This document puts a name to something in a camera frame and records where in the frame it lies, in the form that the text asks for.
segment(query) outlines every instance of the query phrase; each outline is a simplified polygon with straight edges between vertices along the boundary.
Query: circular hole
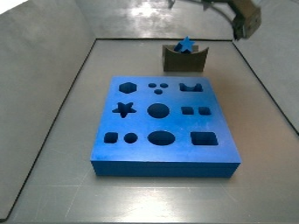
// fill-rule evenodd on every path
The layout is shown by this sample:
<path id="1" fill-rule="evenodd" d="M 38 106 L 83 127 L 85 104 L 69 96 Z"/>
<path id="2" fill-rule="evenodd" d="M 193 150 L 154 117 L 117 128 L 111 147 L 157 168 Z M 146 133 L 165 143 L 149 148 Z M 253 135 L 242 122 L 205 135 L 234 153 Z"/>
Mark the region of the circular hole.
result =
<path id="1" fill-rule="evenodd" d="M 163 91 L 162 89 L 157 89 L 154 92 L 155 92 L 158 95 L 161 95 L 165 91 Z"/>
<path id="2" fill-rule="evenodd" d="M 154 118 L 166 118 L 170 115 L 170 108 L 162 103 L 155 103 L 149 107 L 147 113 Z"/>
<path id="3" fill-rule="evenodd" d="M 157 85 L 155 85 L 154 83 L 150 83 L 150 84 L 149 84 L 149 87 L 150 87 L 150 88 L 155 88 Z"/>
<path id="4" fill-rule="evenodd" d="M 169 145 L 174 143 L 175 136 L 169 131 L 158 130 L 149 135 L 147 139 L 151 144 Z"/>
<path id="5" fill-rule="evenodd" d="M 162 83 L 162 84 L 161 84 L 161 87 L 162 87 L 162 88 L 169 88 L 169 84 Z"/>
<path id="6" fill-rule="evenodd" d="M 133 144 L 137 141 L 138 136 L 135 133 L 129 133 L 129 134 L 126 134 L 125 139 L 129 144 Z"/>

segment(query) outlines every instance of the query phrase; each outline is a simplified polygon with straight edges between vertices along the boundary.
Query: small circular hole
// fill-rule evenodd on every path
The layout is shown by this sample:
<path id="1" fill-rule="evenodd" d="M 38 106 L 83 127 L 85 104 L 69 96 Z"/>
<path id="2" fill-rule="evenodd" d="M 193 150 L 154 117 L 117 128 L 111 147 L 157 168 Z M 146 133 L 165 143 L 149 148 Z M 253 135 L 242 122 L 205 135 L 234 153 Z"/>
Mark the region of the small circular hole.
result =
<path id="1" fill-rule="evenodd" d="M 150 83 L 150 84 L 149 84 L 149 87 L 150 87 L 150 88 L 155 88 L 157 85 L 155 85 L 154 83 Z"/>
<path id="2" fill-rule="evenodd" d="M 154 92 L 155 92 L 158 95 L 161 95 L 165 91 L 163 91 L 162 89 L 157 89 Z"/>
<path id="3" fill-rule="evenodd" d="M 169 88 L 169 84 L 162 83 L 162 84 L 161 84 L 161 87 L 162 87 L 162 88 Z"/>
<path id="4" fill-rule="evenodd" d="M 135 133 L 129 133 L 129 134 L 126 134 L 125 139 L 129 144 L 133 144 L 137 141 L 138 136 Z"/>

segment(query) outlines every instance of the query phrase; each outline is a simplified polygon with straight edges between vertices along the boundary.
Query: rectangular hole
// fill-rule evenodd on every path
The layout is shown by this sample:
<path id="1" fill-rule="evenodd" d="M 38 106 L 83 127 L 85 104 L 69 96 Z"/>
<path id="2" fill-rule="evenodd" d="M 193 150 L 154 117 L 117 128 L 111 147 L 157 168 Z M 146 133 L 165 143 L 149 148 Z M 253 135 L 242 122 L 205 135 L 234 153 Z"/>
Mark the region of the rectangular hole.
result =
<path id="1" fill-rule="evenodd" d="M 187 116 L 194 115 L 193 107 L 182 107 L 182 113 Z"/>
<path id="2" fill-rule="evenodd" d="M 219 145 L 219 141 L 214 132 L 191 133 L 191 143 L 194 145 Z"/>
<path id="3" fill-rule="evenodd" d="M 114 144 L 118 142 L 118 133 L 117 132 L 109 132 L 105 136 L 105 143 L 106 144 Z"/>

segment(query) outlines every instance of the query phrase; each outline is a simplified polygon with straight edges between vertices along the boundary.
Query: square hole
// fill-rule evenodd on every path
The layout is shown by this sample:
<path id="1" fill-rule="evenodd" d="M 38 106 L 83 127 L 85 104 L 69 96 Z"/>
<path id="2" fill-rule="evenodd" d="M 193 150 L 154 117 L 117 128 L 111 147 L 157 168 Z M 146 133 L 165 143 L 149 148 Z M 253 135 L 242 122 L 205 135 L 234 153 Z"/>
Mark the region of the square hole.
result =
<path id="1" fill-rule="evenodd" d="M 194 145 L 219 145 L 219 141 L 214 132 L 191 133 L 191 143 Z"/>
<path id="2" fill-rule="evenodd" d="M 114 144 L 118 142 L 118 133 L 117 132 L 109 132 L 105 136 L 105 143 L 106 144 Z"/>
<path id="3" fill-rule="evenodd" d="M 210 116 L 211 115 L 211 109 L 207 107 L 199 107 L 199 113 L 202 116 Z"/>
<path id="4" fill-rule="evenodd" d="M 182 107 L 182 113 L 187 116 L 194 115 L 193 107 Z"/>

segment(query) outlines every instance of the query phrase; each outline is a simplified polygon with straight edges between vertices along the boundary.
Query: gray wall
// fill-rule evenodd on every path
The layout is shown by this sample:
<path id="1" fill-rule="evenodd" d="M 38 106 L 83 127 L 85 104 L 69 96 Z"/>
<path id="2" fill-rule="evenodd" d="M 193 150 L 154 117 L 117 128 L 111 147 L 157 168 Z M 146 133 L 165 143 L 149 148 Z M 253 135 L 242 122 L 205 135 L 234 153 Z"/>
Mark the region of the gray wall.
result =
<path id="1" fill-rule="evenodd" d="M 7 218 L 95 42 L 74 0 L 0 15 L 0 220 Z"/>
<path id="2" fill-rule="evenodd" d="M 99 39 L 233 39 L 230 22 L 202 3 L 167 0 L 77 0 Z M 218 8 L 233 18 L 226 4 Z"/>

